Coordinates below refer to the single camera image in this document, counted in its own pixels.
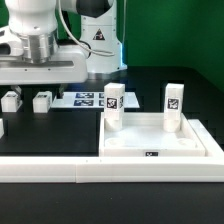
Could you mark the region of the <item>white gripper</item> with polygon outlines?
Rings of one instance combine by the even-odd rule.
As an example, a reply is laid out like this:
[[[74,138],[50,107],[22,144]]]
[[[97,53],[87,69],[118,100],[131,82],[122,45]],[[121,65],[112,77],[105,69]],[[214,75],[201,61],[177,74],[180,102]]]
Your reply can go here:
[[[30,63],[21,57],[6,54],[9,47],[9,29],[0,29],[0,85],[11,85],[18,95],[18,85],[61,84],[57,99],[62,99],[68,83],[82,83],[87,77],[86,54],[76,45],[60,46],[58,51],[44,63]]]

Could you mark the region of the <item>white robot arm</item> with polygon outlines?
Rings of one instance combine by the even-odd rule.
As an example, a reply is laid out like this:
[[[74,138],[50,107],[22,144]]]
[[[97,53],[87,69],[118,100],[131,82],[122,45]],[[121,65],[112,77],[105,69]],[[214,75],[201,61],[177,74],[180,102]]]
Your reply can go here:
[[[83,83],[124,70],[117,0],[4,0],[0,86]]]

